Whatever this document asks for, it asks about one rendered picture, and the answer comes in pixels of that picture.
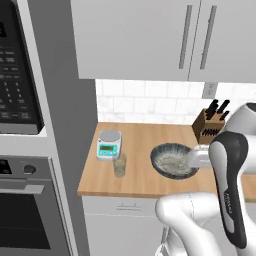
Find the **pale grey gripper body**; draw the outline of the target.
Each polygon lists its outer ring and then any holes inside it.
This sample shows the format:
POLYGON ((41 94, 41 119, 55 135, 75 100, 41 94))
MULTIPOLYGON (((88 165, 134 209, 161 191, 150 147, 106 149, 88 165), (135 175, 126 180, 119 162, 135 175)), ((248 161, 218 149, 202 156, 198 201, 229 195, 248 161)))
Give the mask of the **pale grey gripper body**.
POLYGON ((211 162, 209 158, 209 146, 197 145, 195 146, 189 155, 189 166, 192 168, 210 167, 211 162))

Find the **dark blue speckled bowl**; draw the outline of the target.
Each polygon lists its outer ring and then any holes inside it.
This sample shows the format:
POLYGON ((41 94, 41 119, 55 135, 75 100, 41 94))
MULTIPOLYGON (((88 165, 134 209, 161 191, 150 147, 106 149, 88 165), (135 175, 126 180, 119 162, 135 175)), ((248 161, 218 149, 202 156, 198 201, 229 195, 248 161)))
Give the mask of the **dark blue speckled bowl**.
POLYGON ((198 168, 190 167, 187 156, 191 148, 179 143, 164 143, 153 148, 150 160, 153 168, 162 176, 182 180, 192 177, 198 168))

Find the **glass of lemonade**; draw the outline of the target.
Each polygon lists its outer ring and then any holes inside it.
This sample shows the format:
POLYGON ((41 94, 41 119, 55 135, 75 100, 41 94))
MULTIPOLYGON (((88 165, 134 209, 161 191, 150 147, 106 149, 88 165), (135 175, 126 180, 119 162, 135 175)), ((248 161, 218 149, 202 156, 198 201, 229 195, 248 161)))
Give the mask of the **glass of lemonade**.
POLYGON ((121 178, 125 175, 127 157, 124 153, 114 162, 114 174, 116 177, 121 178))

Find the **brown wooden knife block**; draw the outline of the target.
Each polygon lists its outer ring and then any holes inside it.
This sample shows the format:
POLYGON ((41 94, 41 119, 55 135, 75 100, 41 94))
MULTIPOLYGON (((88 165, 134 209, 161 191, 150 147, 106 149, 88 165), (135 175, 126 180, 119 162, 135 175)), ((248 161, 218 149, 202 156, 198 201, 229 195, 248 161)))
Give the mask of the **brown wooden knife block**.
POLYGON ((194 123, 192 129, 199 144, 209 144, 225 125, 225 117, 229 114, 225 108, 230 101, 226 99, 221 105, 214 99, 207 109, 203 109, 194 123))

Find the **white teal kitchen scale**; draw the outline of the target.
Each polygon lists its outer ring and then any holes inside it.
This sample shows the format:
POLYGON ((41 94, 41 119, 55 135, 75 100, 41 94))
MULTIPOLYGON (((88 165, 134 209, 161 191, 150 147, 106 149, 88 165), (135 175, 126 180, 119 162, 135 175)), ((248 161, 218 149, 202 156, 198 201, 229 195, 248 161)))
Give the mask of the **white teal kitchen scale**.
POLYGON ((97 139, 96 157, 100 161, 115 161, 120 157, 122 133, 116 130, 102 130, 97 139))

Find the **white drawer front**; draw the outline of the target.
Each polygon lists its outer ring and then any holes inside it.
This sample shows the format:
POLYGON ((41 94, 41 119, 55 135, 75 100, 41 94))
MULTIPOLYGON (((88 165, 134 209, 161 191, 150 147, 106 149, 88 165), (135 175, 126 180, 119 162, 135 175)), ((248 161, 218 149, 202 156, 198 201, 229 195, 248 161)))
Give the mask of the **white drawer front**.
POLYGON ((83 196, 83 207, 86 214, 124 215, 124 216, 154 216, 156 199, 125 198, 105 196, 83 196), (136 203, 142 208, 140 212, 119 211, 117 205, 132 205, 136 203))

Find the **white lower cupboard door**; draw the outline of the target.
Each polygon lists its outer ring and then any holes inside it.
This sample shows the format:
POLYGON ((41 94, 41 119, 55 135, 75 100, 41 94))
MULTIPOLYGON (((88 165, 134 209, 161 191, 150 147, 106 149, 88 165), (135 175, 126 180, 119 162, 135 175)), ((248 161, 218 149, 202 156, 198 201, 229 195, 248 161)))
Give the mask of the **white lower cupboard door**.
POLYGON ((151 216, 86 214, 90 256, 155 256, 163 224, 151 216))

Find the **white cupboard door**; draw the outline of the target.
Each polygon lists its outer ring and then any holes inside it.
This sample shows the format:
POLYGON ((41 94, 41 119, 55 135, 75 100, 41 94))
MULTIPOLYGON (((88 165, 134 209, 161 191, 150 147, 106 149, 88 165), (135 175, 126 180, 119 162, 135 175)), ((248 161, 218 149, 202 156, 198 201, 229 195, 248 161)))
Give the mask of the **white cupboard door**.
POLYGON ((256 83, 256 0, 201 0, 189 80, 256 83), (200 70, 213 5, 217 11, 206 66, 200 70))
POLYGON ((186 81, 201 0, 71 0, 81 78, 186 81), (192 15, 179 69, 187 5, 192 15))
POLYGON ((86 214, 90 256, 155 256, 163 224, 151 216, 86 214))

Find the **white upper cupboard door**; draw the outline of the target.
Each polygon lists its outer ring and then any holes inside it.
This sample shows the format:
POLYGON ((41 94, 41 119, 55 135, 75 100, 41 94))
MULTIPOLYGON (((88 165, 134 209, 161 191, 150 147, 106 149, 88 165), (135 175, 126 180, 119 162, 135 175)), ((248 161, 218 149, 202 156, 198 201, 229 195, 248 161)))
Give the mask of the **white upper cupboard door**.
POLYGON ((189 80, 256 83, 256 0, 201 0, 189 80), (206 66, 200 70, 213 5, 217 11, 206 66))
POLYGON ((201 0, 71 0, 81 78, 186 81, 201 0), (187 5, 192 15, 179 69, 187 5))

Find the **stainless steel oven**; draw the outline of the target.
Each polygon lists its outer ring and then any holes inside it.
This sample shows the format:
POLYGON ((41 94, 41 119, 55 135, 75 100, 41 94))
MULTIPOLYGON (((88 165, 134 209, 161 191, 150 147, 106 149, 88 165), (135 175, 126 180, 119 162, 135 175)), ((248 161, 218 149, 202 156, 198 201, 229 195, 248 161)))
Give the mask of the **stainless steel oven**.
POLYGON ((49 157, 0 155, 0 256, 77 256, 49 157))

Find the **black microwave oven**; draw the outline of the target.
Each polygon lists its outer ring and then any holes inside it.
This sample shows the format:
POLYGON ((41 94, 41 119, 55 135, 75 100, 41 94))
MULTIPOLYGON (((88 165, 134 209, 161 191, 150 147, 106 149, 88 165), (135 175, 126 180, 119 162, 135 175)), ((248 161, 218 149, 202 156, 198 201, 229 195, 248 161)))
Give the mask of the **black microwave oven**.
POLYGON ((0 133, 37 135, 43 127, 18 7, 0 0, 0 133))

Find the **grey wall socket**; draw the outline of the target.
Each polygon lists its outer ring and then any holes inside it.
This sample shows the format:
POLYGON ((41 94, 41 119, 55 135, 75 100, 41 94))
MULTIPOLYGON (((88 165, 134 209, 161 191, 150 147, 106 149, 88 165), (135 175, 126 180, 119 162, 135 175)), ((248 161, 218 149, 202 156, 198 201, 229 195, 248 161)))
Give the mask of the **grey wall socket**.
POLYGON ((202 93, 203 99, 214 99, 217 91, 217 82, 205 82, 202 93))

